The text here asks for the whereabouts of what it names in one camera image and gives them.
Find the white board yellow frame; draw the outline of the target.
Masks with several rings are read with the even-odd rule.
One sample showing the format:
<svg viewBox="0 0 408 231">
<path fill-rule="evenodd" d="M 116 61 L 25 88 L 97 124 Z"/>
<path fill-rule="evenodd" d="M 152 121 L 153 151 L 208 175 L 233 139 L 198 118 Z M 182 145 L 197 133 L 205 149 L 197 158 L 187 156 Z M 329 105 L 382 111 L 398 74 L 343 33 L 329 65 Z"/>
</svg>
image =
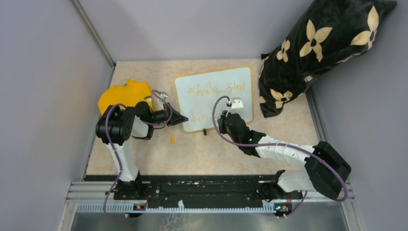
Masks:
<svg viewBox="0 0 408 231">
<path fill-rule="evenodd" d="M 245 122 L 254 118 L 252 70 L 248 66 L 177 77 L 175 87 L 180 113 L 189 119 L 182 123 L 185 132 L 213 128 L 212 111 L 221 96 L 240 98 L 241 118 Z"/>
</svg>

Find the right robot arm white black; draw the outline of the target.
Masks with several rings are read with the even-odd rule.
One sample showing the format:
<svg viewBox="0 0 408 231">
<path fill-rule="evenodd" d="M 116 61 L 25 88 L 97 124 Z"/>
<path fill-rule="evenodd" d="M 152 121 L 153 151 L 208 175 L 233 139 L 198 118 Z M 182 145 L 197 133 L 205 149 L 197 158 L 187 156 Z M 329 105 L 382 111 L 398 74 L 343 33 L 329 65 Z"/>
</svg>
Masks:
<svg viewBox="0 0 408 231">
<path fill-rule="evenodd" d="M 352 169 L 343 157 L 326 141 L 316 145 L 300 145 L 279 141 L 265 133 L 251 130 L 239 114 L 223 111 L 217 119 L 220 136 L 248 156 L 275 159 L 299 167 L 297 171 L 280 170 L 271 185 L 276 198 L 284 198 L 293 191 L 316 191 L 335 201 L 347 196 L 345 182 Z"/>
</svg>

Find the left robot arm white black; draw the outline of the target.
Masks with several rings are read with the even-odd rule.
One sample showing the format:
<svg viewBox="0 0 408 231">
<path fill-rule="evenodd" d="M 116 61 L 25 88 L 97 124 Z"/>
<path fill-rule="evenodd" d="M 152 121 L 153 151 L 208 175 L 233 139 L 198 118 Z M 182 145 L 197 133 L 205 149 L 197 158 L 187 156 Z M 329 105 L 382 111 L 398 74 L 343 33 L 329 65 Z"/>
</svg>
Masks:
<svg viewBox="0 0 408 231">
<path fill-rule="evenodd" d="M 109 105 L 96 125 L 96 136 L 110 150 L 117 170 L 117 191 L 125 191 L 132 199 L 143 196 L 140 171 L 133 160 L 129 139 L 150 140 L 155 126 L 174 126 L 189 121 L 165 103 L 162 110 L 153 111 L 145 101 L 135 106 Z"/>
</svg>

